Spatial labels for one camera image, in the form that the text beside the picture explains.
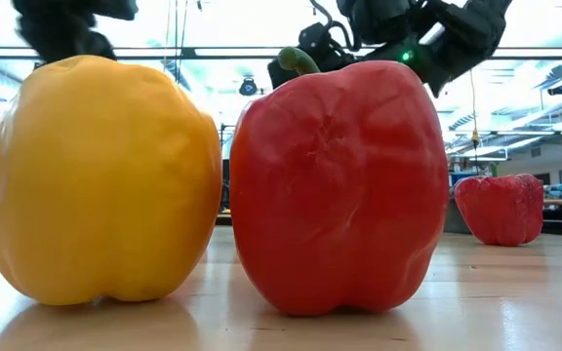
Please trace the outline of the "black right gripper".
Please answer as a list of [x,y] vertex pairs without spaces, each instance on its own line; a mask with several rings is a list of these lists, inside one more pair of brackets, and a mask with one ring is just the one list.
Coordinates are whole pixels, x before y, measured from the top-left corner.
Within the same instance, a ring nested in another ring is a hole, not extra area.
[[358,61],[353,54],[333,39],[330,29],[339,27],[345,39],[349,35],[343,25],[316,22],[303,29],[296,47],[283,47],[276,58],[267,65],[273,89],[299,76],[342,69]]

